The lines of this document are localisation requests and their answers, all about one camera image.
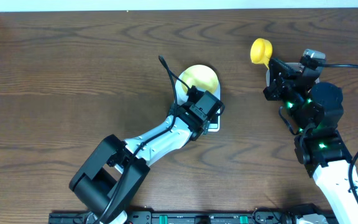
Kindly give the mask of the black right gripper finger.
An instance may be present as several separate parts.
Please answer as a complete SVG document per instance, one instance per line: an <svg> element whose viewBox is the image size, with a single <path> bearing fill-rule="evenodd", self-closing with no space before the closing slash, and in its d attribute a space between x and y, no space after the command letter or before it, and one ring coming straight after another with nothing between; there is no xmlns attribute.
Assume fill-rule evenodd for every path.
<svg viewBox="0 0 358 224"><path fill-rule="evenodd" d="M282 73L286 80L294 80L301 75L299 65L296 63L293 66L283 62L277 58L271 58L269 61L269 74Z"/></svg>
<svg viewBox="0 0 358 224"><path fill-rule="evenodd" d="M285 79L282 73L267 74L267 86L263 90L264 96L268 101L282 101L286 89Z"/></svg>

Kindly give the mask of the yellow measuring scoop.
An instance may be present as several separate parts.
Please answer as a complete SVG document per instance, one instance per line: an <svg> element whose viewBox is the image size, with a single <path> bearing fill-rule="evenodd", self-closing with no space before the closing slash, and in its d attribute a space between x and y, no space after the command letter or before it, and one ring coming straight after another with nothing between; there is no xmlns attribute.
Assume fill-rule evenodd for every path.
<svg viewBox="0 0 358 224"><path fill-rule="evenodd" d="M258 38L250 49L250 59L254 64L263 64L269 68L269 61L273 53L273 47L269 40Z"/></svg>

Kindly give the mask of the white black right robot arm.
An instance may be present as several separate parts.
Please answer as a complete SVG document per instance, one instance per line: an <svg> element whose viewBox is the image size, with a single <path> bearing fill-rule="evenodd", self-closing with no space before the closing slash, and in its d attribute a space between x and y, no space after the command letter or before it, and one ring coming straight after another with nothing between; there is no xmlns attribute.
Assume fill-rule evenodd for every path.
<svg viewBox="0 0 358 224"><path fill-rule="evenodd" d="M337 125L344 108L341 88L317 79L329 65L323 59L303 56L294 69L271 58L267 62L269 101L282 101L297 125L295 153L320 188L339 223L358 223L358 151L351 155Z"/></svg>

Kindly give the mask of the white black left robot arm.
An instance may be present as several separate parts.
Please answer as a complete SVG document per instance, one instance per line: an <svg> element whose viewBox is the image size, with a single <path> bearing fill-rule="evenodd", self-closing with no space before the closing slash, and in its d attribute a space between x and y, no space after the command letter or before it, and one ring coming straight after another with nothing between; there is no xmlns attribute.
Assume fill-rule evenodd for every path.
<svg viewBox="0 0 358 224"><path fill-rule="evenodd" d="M105 137L69 183L69 188L95 215L95 223L124 223L126 207L163 156L207 133L224 105L173 105L162 124L125 140Z"/></svg>

